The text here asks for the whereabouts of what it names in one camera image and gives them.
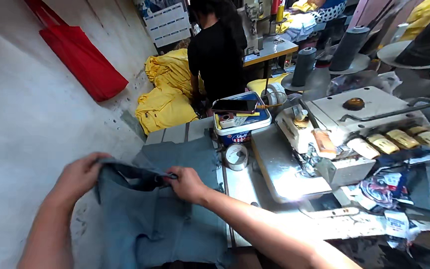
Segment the black shirt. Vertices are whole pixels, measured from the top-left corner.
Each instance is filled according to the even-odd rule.
[[[219,21],[201,30],[190,41],[187,53],[190,72],[198,76],[200,71],[210,102],[245,91],[242,58]]]

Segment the white wall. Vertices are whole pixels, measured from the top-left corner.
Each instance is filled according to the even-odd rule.
[[[46,3],[81,26],[129,84],[115,98],[95,103],[41,39],[42,26],[24,1],[0,0],[0,268],[15,267],[37,208],[65,164],[92,151],[131,160],[143,144],[119,119],[152,89],[143,63],[156,51],[133,4]],[[100,225],[88,193],[76,205],[71,227],[76,267],[100,267]]]

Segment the work table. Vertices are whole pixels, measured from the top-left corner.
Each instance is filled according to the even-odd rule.
[[[168,141],[174,143],[191,141],[203,137],[205,130],[209,128],[213,128],[213,119],[211,117],[152,132],[147,137],[146,144]],[[314,235],[323,240],[385,234],[384,216],[359,210],[354,215],[325,217],[326,214],[323,214],[323,217],[320,217],[318,214],[320,211],[309,213],[301,209],[300,205],[302,203],[300,202],[276,203],[267,188],[251,144],[246,143],[244,145],[248,148],[248,166],[245,169],[242,171],[233,171],[226,167],[223,162],[217,168],[217,180],[219,183],[223,183],[225,192],[230,197],[248,204],[261,206],[278,214],[282,220],[281,224],[290,227],[290,229],[293,229],[293,232],[303,231],[306,233],[312,231]],[[214,148],[220,148],[220,144],[214,141]],[[415,220],[416,216],[422,217],[422,214],[409,209],[406,213],[419,226],[421,231],[430,231],[430,222]],[[246,247],[251,245],[237,232],[232,231],[228,225],[227,228],[229,247]]]

